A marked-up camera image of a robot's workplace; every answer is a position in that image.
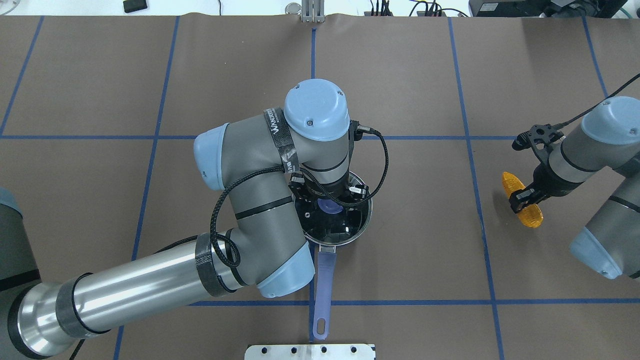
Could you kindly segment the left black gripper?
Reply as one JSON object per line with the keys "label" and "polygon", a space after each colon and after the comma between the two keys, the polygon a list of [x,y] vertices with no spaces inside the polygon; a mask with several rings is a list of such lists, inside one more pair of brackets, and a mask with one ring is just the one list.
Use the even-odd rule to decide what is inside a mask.
{"label": "left black gripper", "polygon": [[338,203],[361,203],[370,200],[370,187],[350,181],[347,171],[338,180],[323,182],[320,173],[311,170],[293,172],[289,179],[289,189],[296,199],[306,202],[333,201]]}

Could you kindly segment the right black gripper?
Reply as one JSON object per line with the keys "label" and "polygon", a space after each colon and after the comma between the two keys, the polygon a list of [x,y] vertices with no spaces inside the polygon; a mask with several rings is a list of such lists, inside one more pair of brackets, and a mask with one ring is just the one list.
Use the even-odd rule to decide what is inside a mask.
{"label": "right black gripper", "polygon": [[556,175],[550,166],[538,165],[533,173],[533,181],[526,187],[508,187],[509,206],[512,212],[520,214],[525,208],[537,205],[548,198],[560,198],[576,189],[576,183]]}

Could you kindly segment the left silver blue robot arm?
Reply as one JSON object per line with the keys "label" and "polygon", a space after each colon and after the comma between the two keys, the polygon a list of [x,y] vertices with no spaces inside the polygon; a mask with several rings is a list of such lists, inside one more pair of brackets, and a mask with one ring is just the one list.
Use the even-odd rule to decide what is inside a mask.
{"label": "left silver blue robot arm", "polygon": [[44,282],[13,194],[1,189],[1,358],[43,360],[74,343],[180,306],[256,286],[267,298],[309,284],[315,266],[294,198],[349,214],[377,189],[351,184],[354,142],[379,131],[352,120],[333,82],[307,79],[283,107],[224,123],[193,144],[220,192],[208,232],[62,284]]}

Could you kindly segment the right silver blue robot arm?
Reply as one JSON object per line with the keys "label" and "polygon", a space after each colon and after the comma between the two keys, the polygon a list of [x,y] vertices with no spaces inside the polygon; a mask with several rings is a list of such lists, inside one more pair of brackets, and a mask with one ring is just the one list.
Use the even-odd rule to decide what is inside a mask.
{"label": "right silver blue robot arm", "polygon": [[542,224],[541,203],[573,191],[601,201],[569,245],[570,253],[608,280],[639,280],[639,111],[633,96],[610,96],[566,123],[537,124],[512,143],[537,158],[530,183],[502,174],[512,212],[524,226]]}

